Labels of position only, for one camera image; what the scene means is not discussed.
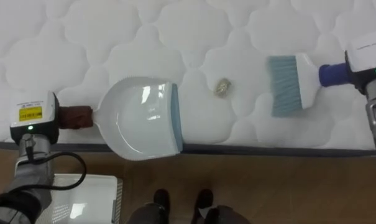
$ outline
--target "black cable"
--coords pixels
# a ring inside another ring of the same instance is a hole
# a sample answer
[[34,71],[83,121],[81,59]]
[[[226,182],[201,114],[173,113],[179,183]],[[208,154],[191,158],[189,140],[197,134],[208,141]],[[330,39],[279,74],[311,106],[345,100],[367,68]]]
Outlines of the black cable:
[[33,149],[31,147],[27,147],[26,148],[26,154],[27,154],[27,158],[29,160],[29,163],[34,164],[34,165],[43,164],[45,162],[51,161],[52,159],[55,159],[55,158],[60,157],[60,156],[74,157],[75,159],[77,159],[80,162],[80,164],[81,164],[81,166],[83,168],[83,171],[81,173],[81,177],[79,178],[79,180],[76,183],[71,184],[71,185],[67,185],[67,186],[53,186],[53,185],[43,185],[43,184],[30,184],[30,185],[23,185],[23,186],[14,188],[9,193],[18,192],[18,191],[22,191],[22,190],[30,190],[30,189],[71,190],[71,189],[74,189],[75,187],[79,186],[84,181],[84,179],[86,178],[86,175],[87,175],[87,165],[86,165],[85,161],[83,160],[83,158],[81,158],[79,155],[77,155],[77,154],[75,154],[73,152],[59,152],[59,153],[53,154],[51,156],[48,156],[48,157],[46,157],[44,159],[34,159],[34,157],[33,157]]

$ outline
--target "yellow label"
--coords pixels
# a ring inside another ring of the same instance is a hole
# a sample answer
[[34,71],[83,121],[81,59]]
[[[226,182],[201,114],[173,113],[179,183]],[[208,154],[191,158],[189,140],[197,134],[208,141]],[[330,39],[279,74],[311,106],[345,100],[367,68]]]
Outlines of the yellow label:
[[41,109],[41,106],[22,108],[19,110],[19,121],[28,121],[40,118],[43,118],[43,111]]

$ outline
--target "person's foot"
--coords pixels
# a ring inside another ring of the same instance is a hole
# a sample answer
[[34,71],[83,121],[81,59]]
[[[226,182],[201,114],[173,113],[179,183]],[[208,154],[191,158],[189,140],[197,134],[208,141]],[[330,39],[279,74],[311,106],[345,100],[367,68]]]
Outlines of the person's foot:
[[201,190],[196,198],[195,208],[193,212],[192,224],[195,224],[200,215],[199,209],[208,208],[213,205],[214,195],[209,189]]
[[156,190],[153,202],[161,205],[166,211],[167,216],[170,214],[170,195],[165,189]]
[[209,189],[201,190],[196,198],[195,210],[199,208],[208,208],[213,205],[214,195]]

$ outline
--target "quilted mattress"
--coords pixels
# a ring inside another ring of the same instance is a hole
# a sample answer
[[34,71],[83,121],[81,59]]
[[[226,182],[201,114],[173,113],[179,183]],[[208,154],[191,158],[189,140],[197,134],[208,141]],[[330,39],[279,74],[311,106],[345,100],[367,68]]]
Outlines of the quilted mattress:
[[[366,99],[350,85],[271,117],[265,61],[306,52],[341,63],[346,44],[372,31],[376,0],[0,0],[0,142],[15,90],[96,108],[118,80],[150,76],[178,85],[187,143],[371,150]],[[213,93],[222,78],[226,98]],[[62,130],[59,142],[104,141],[94,127]]]

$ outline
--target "blue handle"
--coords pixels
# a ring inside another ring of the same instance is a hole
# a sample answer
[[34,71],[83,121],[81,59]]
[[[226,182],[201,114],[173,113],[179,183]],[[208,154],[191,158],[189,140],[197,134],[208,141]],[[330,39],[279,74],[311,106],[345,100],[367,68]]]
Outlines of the blue handle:
[[322,65],[319,68],[319,81],[323,87],[351,83],[345,63]]

